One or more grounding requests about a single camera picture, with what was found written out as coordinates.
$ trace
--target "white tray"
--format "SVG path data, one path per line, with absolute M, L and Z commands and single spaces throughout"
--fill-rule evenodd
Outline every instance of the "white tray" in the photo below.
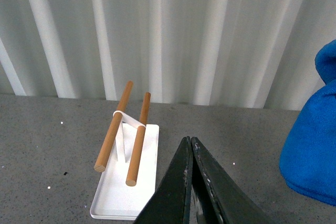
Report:
M 122 127 L 125 161 L 123 155 L 119 155 L 118 161 L 116 146 L 120 146 L 122 142 L 116 137 L 90 208 L 91 216 L 96 219 L 135 220 L 155 192 L 159 126 L 154 124 L 146 126 L 138 181 L 133 187 L 127 186 L 125 181 L 137 130 L 125 123 Z

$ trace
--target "speckled gray surface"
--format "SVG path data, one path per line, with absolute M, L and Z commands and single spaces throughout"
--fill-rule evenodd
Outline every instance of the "speckled gray surface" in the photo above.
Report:
M 112 101 L 0 95 L 0 223 L 132 223 L 89 213 L 100 178 L 93 165 L 116 107 Z M 140 110 L 137 102 L 127 107 L 135 118 Z M 335 207 L 294 193 L 279 174 L 279 154 L 297 115 L 151 104 L 148 123 L 160 126 L 156 186 L 182 137 L 197 136 L 279 223 L 336 223 Z

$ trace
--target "white plastic stand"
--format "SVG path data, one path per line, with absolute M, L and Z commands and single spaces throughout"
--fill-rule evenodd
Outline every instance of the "white plastic stand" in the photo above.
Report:
M 105 172 L 102 173 L 90 214 L 96 219 L 135 220 L 155 192 L 159 126 L 147 124 L 137 185 L 126 185 L 126 176 L 137 128 L 141 124 L 122 113 L 116 141 Z

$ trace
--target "blue cloth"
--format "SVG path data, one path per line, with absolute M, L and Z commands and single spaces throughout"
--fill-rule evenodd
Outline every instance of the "blue cloth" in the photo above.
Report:
M 291 189 L 336 206 L 336 40 L 318 52 L 315 64 L 326 85 L 301 110 L 279 168 Z

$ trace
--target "wooden rod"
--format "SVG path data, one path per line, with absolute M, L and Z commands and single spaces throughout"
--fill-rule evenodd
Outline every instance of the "wooden rod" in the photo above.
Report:
M 149 104 L 151 101 L 151 94 L 146 93 L 143 98 L 142 109 L 140 114 L 139 122 L 146 125 L 147 118 L 148 118 L 148 110 Z M 126 185 L 128 186 L 135 186 L 137 184 L 138 172 L 139 172 L 139 165 L 141 159 L 141 152 L 143 146 L 143 140 L 145 137 L 146 128 L 144 126 L 139 126 L 138 130 L 136 131 L 134 147 L 132 151 L 130 167 L 128 169 L 127 178 L 126 178 Z
M 133 82 L 128 81 L 124 89 L 124 92 L 120 98 L 117 110 L 120 110 L 122 112 L 125 111 L 127 103 L 128 103 L 128 99 L 132 91 L 132 87 L 133 87 Z M 114 144 L 114 140 L 116 139 L 117 131 L 118 131 L 121 120 L 122 120 L 122 114 L 118 112 L 115 113 L 112 118 L 110 127 L 107 131 L 103 145 L 100 149 L 96 164 L 94 165 L 94 169 L 100 173 L 104 172 L 106 169 L 106 165 L 109 160 L 110 153 L 111 153 L 111 150 Z

